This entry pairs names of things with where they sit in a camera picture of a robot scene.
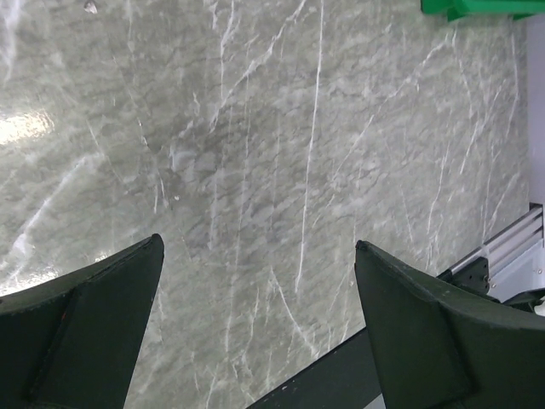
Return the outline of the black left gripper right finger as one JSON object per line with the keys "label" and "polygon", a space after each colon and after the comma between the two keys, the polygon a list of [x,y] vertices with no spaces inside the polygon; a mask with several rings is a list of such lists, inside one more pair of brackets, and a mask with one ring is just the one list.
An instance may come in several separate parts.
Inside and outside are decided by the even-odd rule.
{"label": "black left gripper right finger", "polygon": [[355,274],[388,408],[542,408],[544,318],[425,274],[367,241]]}

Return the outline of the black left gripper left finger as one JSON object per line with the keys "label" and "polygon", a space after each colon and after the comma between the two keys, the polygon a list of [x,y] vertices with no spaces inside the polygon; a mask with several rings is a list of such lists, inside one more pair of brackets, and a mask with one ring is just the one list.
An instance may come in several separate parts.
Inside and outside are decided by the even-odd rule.
{"label": "black left gripper left finger", "polygon": [[1,298],[3,408],[123,407],[156,296],[154,234]]}

